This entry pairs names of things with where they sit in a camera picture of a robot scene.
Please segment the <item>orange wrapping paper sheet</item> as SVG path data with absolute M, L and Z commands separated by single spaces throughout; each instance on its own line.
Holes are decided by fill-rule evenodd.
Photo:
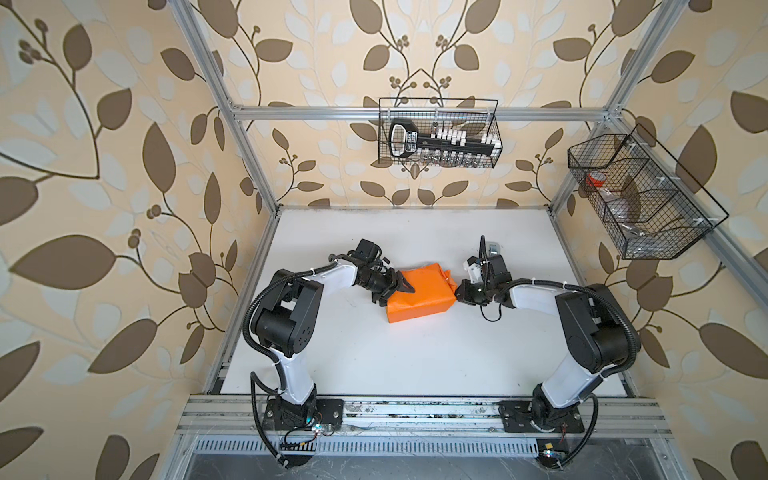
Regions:
M 404 271 L 403 276 L 414 292 L 396 292 L 388 299 L 386 313 L 390 324 L 444 313 L 456 302 L 457 283 L 451 271 L 443 270 L 439 264 Z

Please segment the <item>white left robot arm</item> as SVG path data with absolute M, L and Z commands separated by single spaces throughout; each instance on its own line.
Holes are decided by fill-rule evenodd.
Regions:
M 241 330 L 246 344 L 272 362 L 279 386 L 268 387 L 256 374 L 252 383 L 292 407 L 311 404 L 316 384 L 301 353 L 314 334 L 323 295 L 351 287 L 365 289 L 381 307 L 396 293 L 415 292 L 404 273 L 382 256 L 381 248 L 366 239 L 353 250 L 331 254 L 324 266 L 276 271 L 251 301 Z

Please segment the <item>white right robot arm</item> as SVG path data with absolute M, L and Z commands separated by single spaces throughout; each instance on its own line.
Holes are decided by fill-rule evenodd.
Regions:
M 568 354 L 536 385 L 527 409 L 507 412 L 516 424 L 552 432 L 573 417 L 605 379 L 634 365 L 640 336 L 606 286 L 514 279 L 502 256 L 485 253 L 467 259 L 464 268 L 468 277 L 455 290 L 459 302 L 479 308 L 496 303 L 560 320 Z

